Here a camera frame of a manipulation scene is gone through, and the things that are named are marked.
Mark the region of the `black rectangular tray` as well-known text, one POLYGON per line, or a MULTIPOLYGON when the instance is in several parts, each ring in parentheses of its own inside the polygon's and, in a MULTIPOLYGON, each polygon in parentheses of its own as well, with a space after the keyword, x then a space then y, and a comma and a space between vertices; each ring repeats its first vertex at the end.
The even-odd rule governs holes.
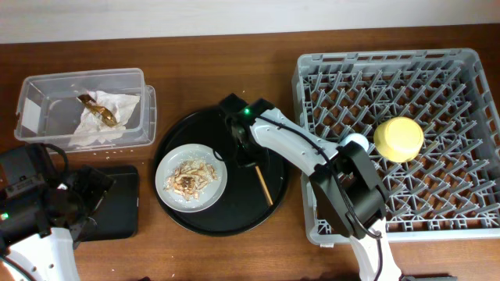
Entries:
POLYGON ((98 168, 115 180, 91 221, 80 235, 81 241, 118 240, 138 231, 138 170, 132 165, 98 168))

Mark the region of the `gold foil wrapper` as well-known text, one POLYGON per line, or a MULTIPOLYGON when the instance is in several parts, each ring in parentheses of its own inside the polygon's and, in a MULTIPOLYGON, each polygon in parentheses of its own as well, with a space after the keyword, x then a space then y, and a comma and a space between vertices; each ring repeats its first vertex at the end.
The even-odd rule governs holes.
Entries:
POLYGON ((97 116, 106 126, 114 127, 117 125, 115 116, 105 106, 97 103, 89 94, 81 94, 77 99, 84 105, 86 109, 93 115, 97 116))

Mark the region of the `grey plate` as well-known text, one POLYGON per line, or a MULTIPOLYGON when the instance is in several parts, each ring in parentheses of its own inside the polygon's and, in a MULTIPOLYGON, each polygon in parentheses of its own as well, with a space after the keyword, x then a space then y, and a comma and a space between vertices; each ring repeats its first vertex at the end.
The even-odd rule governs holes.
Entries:
POLYGON ((185 144, 170 151, 159 163, 155 174, 155 185, 159 201, 179 212, 200 212, 214 205, 221 198, 227 185, 226 165, 218 160, 216 156, 217 153, 202 144, 185 144), (165 179, 172 175, 179 164, 197 158, 213 165, 219 177, 218 180, 213 181, 203 190, 198 200, 185 201, 172 191, 163 189, 165 179))

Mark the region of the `white paper napkin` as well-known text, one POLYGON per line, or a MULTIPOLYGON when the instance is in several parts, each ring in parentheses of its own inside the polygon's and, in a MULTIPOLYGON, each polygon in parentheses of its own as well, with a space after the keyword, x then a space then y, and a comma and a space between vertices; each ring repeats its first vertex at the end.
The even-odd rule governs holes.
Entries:
POLYGON ((77 100, 84 106, 84 110, 80 116, 80 124, 70 139, 70 146, 87 147, 121 138, 141 97, 85 91, 77 96, 77 100))

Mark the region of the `yellow bowl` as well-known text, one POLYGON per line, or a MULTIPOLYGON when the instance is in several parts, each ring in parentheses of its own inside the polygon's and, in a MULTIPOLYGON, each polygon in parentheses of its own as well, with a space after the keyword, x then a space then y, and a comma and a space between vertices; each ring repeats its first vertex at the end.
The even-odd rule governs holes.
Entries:
POLYGON ((373 135, 378 153, 389 161, 403 163, 413 160, 423 146, 420 125, 407 117, 394 117, 380 124, 373 135))

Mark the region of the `blue cup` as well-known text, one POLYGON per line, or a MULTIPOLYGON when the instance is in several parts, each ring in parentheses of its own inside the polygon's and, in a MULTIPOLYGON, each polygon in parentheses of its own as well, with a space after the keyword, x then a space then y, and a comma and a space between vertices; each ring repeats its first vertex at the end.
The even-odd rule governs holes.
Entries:
POLYGON ((368 149, 370 147, 370 143, 367 140, 367 138, 360 133, 350 133, 339 143, 339 145, 344 147, 346 144, 349 144, 350 142, 355 142, 359 144, 364 149, 365 152, 368 152, 368 149))

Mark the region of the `food scraps pile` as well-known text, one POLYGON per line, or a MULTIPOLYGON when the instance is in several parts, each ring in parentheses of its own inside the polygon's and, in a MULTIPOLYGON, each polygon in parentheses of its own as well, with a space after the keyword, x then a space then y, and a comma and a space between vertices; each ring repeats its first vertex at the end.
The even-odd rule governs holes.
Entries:
POLYGON ((213 165, 200 158, 187 160, 176 167, 163 184, 163 189, 172 191, 185 201, 198 200, 203 190, 219 177, 213 165))

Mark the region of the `grey dishwasher rack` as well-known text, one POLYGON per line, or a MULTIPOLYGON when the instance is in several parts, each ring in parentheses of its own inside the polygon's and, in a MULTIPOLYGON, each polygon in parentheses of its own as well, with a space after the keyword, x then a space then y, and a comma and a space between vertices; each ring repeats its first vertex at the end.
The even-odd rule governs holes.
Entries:
POLYGON ((394 117, 422 128, 409 162, 369 148, 390 241, 498 238, 499 116, 473 49, 302 55, 291 86, 296 123, 321 140, 372 137, 394 117))

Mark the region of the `round black serving tray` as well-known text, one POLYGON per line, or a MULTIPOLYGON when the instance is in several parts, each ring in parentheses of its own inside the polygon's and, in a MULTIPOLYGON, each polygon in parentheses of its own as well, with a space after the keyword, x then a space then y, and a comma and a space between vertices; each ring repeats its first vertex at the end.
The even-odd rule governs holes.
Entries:
POLYGON ((283 201, 288 189, 290 165, 269 151, 259 166, 273 204, 269 206, 255 168, 240 168, 230 159, 234 142, 226 131, 224 113, 217 107, 204 108, 184 117, 168 131, 154 157, 155 171, 167 153, 184 144, 204 144, 226 161, 228 183, 222 197, 200 212, 179 212, 162 199, 158 202, 169 217, 192 232, 226 237, 243 233, 264 222, 283 201))

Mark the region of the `clear plastic waste bin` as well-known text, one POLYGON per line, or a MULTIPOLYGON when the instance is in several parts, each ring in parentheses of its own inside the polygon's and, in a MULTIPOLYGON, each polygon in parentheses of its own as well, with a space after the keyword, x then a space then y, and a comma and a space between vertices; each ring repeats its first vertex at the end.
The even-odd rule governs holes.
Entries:
POLYGON ((29 76, 16 114, 17 140, 54 144, 68 153, 148 146, 156 135, 155 89, 139 68, 29 76), (78 99, 82 94, 106 107, 118 124, 106 126, 91 114, 78 99))

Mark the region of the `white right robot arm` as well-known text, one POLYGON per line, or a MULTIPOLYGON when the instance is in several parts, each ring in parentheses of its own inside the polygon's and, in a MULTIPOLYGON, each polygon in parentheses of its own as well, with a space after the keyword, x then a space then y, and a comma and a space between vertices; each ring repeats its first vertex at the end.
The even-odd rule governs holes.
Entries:
POLYGON ((231 159, 242 167, 280 155, 309 179, 319 213, 349 239, 362 280, 400 280, 386 230, 388 189, 359 134, 337 144, 323 140, 289 120, 267 100, 248 104, 236 94, 219 103, 235 143, 231 159))

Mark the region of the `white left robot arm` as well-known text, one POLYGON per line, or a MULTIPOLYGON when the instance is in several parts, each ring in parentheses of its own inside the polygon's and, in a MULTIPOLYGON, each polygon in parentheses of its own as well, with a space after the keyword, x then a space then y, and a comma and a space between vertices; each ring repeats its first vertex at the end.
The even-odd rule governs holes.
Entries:
POLYGON ((1 261, 16 280, 77 280, 74 250, 114 179, 90 166, 61 171, 53 144, 1 155, 1 261))

